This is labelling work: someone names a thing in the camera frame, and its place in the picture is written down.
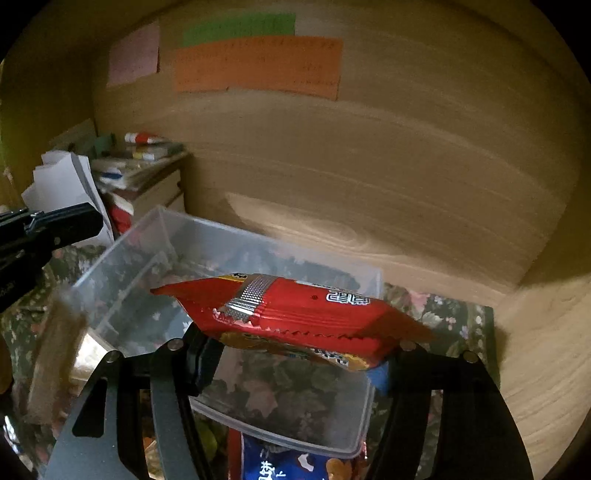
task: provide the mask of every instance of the black clamp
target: black clamp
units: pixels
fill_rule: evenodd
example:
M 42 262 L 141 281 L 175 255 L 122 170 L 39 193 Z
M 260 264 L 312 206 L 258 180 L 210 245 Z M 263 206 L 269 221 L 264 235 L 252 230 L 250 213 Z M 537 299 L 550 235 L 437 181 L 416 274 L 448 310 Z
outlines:
M 169 340 L 154 353 L 125 358 L 108 352 L 76 401 L 44 478 L 148 480 L 139 391 L 149 389 L 164 476 L 213 480 L 189 396 L 212 380 L 215 367 L 204 358 L 219 353 L 219 360 L 222 350 L 192 323 L 182 339 Z
M 443 390 L 431 480 L 532 480 L 519 430 L 480 358 L 434 355 L 401 342 L 391 370 L 394 403 L 366 480 L 413 480 L 432 390 Z
M 223 345 L 191 324 L 154 353 L 105 355 L 84 387 L 51 455 L 46 480 L 147 480 L 139 390 L 150 389 L 167 480 L 213 480 L 189 396 L 209 385 Z M 519 431 L 478 356 L 433 355 L 401 342 L 391 369 L 394 402 L 367 480 L 413 480 L 432 390 L 443 390 L 433 480 L 532 480 Z

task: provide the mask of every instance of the clear plastic container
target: clear plastic container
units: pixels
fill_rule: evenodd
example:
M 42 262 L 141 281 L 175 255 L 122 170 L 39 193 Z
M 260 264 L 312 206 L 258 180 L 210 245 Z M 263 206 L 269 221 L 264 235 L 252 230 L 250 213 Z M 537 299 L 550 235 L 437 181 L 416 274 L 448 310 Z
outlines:
M 73 294 L 100 344 L 138 355 L 181 337 L 191 322 L 175 299 L 153 296 L 151 288 L 234 272 L 279 275 L 372 297 L 382 288 L 379 268 L 157 207 L 103 254 Z M 226 348 L 211 386 L 191 404 L 271 443 L 351 458 L 361 448 L 372 399 L 363 373 Z

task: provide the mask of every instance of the book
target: book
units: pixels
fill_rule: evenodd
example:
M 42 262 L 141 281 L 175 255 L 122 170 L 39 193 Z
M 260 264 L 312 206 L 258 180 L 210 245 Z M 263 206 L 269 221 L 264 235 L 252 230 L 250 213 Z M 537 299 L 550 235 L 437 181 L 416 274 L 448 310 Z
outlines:
M 106 201 L 132 216 L 135 222 L 156 205 L 169 205 L 182 194 L 178 184 L 181 181 L 180 170 L 176 169 L 158 183 L 138 192 L 107 192 L 104 194 Z
M 147 160 L 155 161 L 163 157 L 169 157 L 171 155 L 182 152 L 184 145 L 182 143 L 168 142 L 160 145 L 140 145 L 138 147 L 133 146 L 132 156 L 136 160 Z
M 171 157 L 164 157 L 156 161 L 134 160 L 136 164 L 131 167 L 114 167 L 113 170 L 109 172 L 95 170 L 93 171 L 92 176 L 95 182 L 102 186 L 101 190 L 103 191 L 113 190 L 113 188 L 122 190 L 133 189 L 134 186 L 137 189 L 139 185 L 148 181 L 150 177 L 164 167 L 175 163 L 187 155 L 188 152 L 183 151 L 172 155 Z

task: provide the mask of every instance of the wood grain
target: wood grain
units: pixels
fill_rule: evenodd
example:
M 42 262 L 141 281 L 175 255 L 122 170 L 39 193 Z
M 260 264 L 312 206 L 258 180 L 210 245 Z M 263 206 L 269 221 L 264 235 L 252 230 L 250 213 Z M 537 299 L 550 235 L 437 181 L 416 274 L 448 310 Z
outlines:
M 191 2 L 160 18 L 159 74 L 106 90 L 100 54 L 99 129 L 185 142 L 195 156 L 184 175 L 195 215 L 286 238 L 287 210 L 316 228 L 307 242 L 381 265 L 388 281 L 497 304 L 543 249 L 577 179 L 584 127 L 565 81 L 464 9 L 280 7 L 296 13 L 298 35 L 343 38 L 338 102 L 174 93 L 183 27 L 226 11 Z M 251 208 L 237 215 L 228 195 Z M 260 205 L 282 208 L 266 224 Z M 331 238 L 335 224 L 355 239 Z
M 495 309 L 508 333 L 501 392 L 541 478 L 591 408 L 591 168 L 547 247 Z

